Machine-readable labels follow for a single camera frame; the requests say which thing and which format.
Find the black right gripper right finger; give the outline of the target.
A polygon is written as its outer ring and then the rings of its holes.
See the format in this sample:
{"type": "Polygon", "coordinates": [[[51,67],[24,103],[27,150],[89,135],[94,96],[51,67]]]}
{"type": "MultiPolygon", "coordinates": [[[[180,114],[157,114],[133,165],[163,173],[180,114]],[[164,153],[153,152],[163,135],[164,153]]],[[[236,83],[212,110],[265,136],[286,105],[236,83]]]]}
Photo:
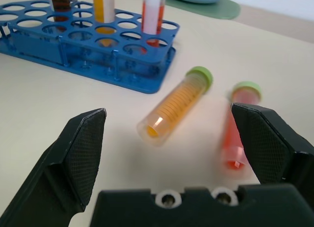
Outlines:
{"type": "Polygon", "coordinates": [[[314,211],[314,146],[272,109],[233,103],[231,112],[259,182],[294,185],[314,211]]]}

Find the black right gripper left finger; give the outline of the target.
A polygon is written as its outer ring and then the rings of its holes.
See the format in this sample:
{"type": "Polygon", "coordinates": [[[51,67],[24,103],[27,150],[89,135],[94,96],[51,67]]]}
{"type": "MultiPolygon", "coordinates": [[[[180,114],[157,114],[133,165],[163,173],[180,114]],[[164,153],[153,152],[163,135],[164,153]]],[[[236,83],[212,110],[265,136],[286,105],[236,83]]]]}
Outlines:
{"type": "Polygon", "coordinates": [[[68,227],[88,206],[98,174],[104,108],[71,118],[0,217],[0,227],[68,227]]]}

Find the red tube with green cap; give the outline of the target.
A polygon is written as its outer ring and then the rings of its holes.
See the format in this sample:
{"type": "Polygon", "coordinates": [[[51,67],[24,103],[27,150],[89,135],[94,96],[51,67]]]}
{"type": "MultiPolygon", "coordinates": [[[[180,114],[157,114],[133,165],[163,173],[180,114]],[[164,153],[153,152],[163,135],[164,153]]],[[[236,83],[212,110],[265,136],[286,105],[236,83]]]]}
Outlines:
{"type": "MultiPolygon", "coordinates": [[[[259,104],[261,98],[261,88],[251,81],[237,83],[230,93],[230,103],[259,104]]],[[[235,171],[242,170],[248,164],[231,109],[227,113],[221,159],[227,169],[235,171]]]]}

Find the orange tube with green cap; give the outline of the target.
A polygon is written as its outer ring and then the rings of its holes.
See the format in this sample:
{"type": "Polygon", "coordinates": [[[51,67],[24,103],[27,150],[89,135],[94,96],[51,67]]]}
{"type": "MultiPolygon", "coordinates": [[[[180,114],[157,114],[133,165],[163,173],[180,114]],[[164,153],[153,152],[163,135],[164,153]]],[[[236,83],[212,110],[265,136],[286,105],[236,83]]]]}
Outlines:
{"type": "Polygon", "coordinates": [[[211,72],[201,66],[189,70],[184,79],[137,125],[139,136],[160,146],[213,83],[211,72]]]}

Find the blue test tube rack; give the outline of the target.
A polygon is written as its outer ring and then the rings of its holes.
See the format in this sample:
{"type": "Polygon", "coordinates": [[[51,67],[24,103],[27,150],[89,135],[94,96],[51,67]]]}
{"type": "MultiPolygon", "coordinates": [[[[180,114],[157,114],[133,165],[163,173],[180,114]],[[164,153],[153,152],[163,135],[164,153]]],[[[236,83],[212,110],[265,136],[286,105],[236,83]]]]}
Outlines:
{"type": "Polygon", "coordinates": [[[140,14],[116,9],[107,24],[113,33],[102,34],[91,3],[70,5],[54,13],[49,0],[1,4],[0,53],[145,94],[160,89],[175,56],[177,23],[163,21],[161,33],[149,35],[140,14]]]}

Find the yellow tube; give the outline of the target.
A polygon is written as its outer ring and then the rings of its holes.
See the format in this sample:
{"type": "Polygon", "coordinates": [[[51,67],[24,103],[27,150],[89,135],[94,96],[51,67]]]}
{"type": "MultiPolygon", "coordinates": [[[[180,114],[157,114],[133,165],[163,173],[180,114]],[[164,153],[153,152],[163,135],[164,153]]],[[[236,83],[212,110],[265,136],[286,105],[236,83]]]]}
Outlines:
{"type": "MultiPolygon", "coordinates": [[[[93,0],[94,19],[98,23],[108,24],[115,20],[115,0],[93,0]]],[[[113,34],[115,29],[110,27],[99,27],[96,31],[100,34],[113,34]]],[[[100,43],[104,47],[110,47],[113,41],[110,39],[102,39],[100,43]]]]}

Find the brown tube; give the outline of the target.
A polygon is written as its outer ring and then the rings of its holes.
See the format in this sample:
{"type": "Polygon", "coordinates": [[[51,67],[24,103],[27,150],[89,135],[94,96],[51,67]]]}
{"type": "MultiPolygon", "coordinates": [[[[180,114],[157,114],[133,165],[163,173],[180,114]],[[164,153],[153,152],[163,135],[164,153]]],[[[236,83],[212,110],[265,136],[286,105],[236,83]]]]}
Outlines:
{"type": "Polygon", "coordinates": [[[49,0],[53,12],[68,12],[71,10],[70,0],[49,0]]]}

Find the green oval mat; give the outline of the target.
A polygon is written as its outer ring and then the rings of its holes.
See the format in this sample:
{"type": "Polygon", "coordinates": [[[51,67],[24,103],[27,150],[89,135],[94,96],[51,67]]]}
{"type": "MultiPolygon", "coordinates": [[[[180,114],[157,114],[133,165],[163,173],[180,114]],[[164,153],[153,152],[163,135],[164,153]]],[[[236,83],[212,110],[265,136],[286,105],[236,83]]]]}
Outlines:
{"type": "Polygon", "coordinates": [[[202,16],[215,19],[232,20],[239,16],[240,5],[231,0],[220,0],[212,4],[198,4],[182,0],[166,0],[165,6],[171,6],[202,16]]]}

